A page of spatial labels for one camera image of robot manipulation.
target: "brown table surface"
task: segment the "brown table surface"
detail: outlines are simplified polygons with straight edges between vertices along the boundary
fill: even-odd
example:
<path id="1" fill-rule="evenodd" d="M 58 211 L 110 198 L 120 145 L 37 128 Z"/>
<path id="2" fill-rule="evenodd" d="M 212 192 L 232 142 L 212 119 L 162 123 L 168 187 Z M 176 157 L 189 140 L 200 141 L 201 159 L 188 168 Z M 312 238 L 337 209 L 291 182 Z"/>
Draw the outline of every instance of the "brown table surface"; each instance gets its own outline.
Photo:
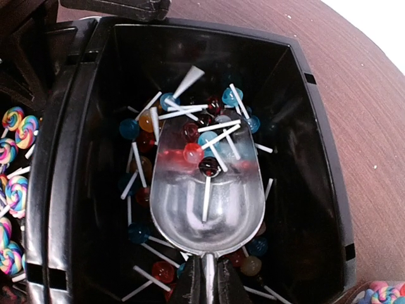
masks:
<path id="1" fill-rule="evenodd" d="M 91 15 L 60 8 L 59 21 Z M 405 76 L 381 49 L 320 0 L 173 0 L 168 16 L 300 42 L 339 151 L 358 280 L 405 280 Z"/>

